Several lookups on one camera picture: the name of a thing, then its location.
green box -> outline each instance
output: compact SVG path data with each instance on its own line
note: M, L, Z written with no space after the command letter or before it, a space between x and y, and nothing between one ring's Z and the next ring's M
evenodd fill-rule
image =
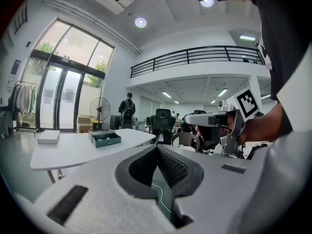
M89 139L96 148L121 143L121 137L113 130L89 131Z

black shirt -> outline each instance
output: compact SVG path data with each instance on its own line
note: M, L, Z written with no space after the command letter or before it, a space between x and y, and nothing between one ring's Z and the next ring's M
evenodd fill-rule
M262 39L272 62L271 99L291 77L311 41L309 0L252 0L260 13ZM279 136L292 131L283 110Z
M129 103L129 106L131 107L132 105L132 100L131 99L127 99L128 103ZM118 112L122 113L122 111L126 108L126 102L123 100L119 106L119 110ZM136 112L136 105L133 103L133 113Z

ceiling light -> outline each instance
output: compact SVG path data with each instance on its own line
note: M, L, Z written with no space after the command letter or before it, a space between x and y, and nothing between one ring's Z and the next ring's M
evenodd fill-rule
M243 39L243 40L255 41L255 37L240 36L240 38Z
M214 0L204 0L204 1L200 1L200 3L204 7L211 7L214 4Z
M147 22L144 18L137 18L135 21L135 24L139 28L144 28L146 26Z
M218 95L219 97L223 96L225 94L225 92L228 91L228 89L223 89L222 92Z
M268 95L268 96L264 96L264 97L261 97L261 99L266 99L266 98L270 98L271 95Z
M171 96L169 94L167 94L166 92L162 92L166 97L171 98Z

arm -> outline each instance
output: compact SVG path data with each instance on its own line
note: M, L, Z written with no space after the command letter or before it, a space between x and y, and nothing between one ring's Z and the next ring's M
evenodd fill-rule
M275 140L278 138L283 117L283 108L278 102L266 115L247 121L240 142Z
M124 109L124 101L121 102L118 112L122 113L122 110Z

balcony railing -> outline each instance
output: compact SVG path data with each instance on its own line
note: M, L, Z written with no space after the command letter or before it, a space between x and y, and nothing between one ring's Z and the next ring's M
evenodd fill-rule
M178 65L209 62L240 61L264 65L260 51L236 46L207 46L168 53L131 67L131 78Z

